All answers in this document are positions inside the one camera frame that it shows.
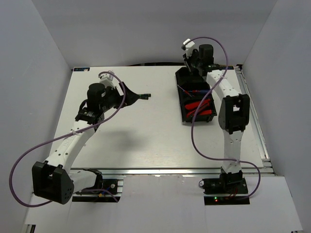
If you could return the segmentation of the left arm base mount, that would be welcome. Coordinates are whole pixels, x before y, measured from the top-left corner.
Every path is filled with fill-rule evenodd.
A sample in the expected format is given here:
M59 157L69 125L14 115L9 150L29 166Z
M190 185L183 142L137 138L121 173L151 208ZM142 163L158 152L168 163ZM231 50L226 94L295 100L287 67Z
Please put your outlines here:
M118 179L104 178L95 169L84 169L70 175L74 184L73 202L117 203L121 199Z

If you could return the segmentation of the red black utility knife small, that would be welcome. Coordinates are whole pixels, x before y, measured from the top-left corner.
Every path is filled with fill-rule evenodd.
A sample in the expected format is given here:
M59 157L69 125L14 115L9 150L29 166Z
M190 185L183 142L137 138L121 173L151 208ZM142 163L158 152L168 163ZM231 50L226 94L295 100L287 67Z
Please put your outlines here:
M206 116L206 115L211 115L211 114L212 114L211 110L204 110L204 111L201 112L200 115Z

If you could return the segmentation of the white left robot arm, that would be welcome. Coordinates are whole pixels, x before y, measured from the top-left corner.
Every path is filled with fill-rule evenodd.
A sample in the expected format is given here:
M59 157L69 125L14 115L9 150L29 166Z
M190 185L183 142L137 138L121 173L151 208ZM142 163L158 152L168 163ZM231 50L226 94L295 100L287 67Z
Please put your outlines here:
M95 169L83 169L71 173L74 160L95 134L99 124L105 120L108 110L134 104L142 96L131 91L125 83L120 83L123 94L112 86L93 83L75 117L71 135L64 138L60 146L44 162L36 162L32 167L34 194L38 197L66 204L77 192L97 194L102 190L102 173Z

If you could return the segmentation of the green black screwdriver single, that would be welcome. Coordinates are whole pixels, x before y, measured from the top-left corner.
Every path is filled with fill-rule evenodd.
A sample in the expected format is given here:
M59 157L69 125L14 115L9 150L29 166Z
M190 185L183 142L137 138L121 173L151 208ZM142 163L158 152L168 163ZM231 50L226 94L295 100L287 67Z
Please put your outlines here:
M192 72L192 65L191 65L191 61L189 60L189 58L185 58L184 59L184 63L185 63L185 66L187 67L187 69L189 70L189 72Z

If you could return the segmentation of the large red black utility knife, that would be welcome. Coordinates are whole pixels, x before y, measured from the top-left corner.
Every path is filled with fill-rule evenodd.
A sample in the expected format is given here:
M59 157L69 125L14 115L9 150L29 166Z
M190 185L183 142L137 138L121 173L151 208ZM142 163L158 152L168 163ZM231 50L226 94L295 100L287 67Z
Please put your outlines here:
M196 109L199 107L200 101L197 102L192 102L189 104L185 105L185 109L187 110L187 117L192 117L194 116ZM206 99L203 101L203 103L200 105L200 108L198 110L198 114L201 115L201 112L206 112L208 111L209 113L211 113L211 110L209 110L209 105L210 105L210 99Z

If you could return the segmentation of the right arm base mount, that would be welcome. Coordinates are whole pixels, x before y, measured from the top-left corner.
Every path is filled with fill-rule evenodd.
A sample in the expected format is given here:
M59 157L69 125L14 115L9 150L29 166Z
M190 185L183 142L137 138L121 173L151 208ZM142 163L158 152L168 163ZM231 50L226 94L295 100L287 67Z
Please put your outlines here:
M250 204L245 178L227 186L220 178L208 178L200 180L198 185L203 189L205 206Z

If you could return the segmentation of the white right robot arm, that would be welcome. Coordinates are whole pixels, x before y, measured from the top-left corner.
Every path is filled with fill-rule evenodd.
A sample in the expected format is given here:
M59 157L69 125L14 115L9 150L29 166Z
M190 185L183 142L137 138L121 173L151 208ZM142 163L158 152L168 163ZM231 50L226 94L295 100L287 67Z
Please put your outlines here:
M219 187L232 193L242 181L241 141L249 123L250 98L241 94L225 77L226 67L214 64L213 46L202 44L199 49L189 39L183 42L183 59L191 72L199 74L215 92L221 102L218 122L224 134L224 160L221 166Z

